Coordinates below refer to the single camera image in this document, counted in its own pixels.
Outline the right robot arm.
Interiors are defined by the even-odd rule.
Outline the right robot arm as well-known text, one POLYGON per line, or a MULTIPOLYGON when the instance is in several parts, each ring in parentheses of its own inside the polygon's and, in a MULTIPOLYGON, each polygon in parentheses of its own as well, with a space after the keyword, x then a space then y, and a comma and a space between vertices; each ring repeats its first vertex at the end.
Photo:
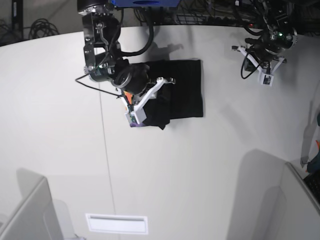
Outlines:
POLYGON ((85 75, 94 82, 111 82, 121 91, 121 98, 128 106, 133 104, 126 93, 137 96, 145 101, 148 94, 153 95, 164 84, 175 84, 173 77, 149 77, 150 67, 146 63, 131 64, 129 57, 145 53, 154 40, 154 23, 148 8, 134 7, 144 17, 149 29, 149 37, 145 46, 135 52, 121 50, 119 37, 121 35, 122 19, 116 19, 113 10, 124 12, 124 7, 109 0, 79 0, 78 13, 82 16, 85 45, 85 75))

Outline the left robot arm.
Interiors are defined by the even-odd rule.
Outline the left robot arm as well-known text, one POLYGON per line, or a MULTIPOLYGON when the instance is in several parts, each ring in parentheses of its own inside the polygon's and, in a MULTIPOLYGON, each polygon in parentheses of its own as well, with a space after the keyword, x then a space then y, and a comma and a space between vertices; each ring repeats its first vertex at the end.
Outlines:
POLYGON ((282 56, 283 52, 291 49, 298 41, 298 34, 289 24, 288 15, 284 10, 284 4, 279 0, 252 0, 252 7, 256 13, 255 24, 260 31, 250 29, 252 24, 247 23, 245 30, 257 38, 246 38, 246 59, 243 61, 244 70, 253 72, 256 67, 249 60, 252 56, 263 69, 270 69, 273 61, 287 60, 282 56))

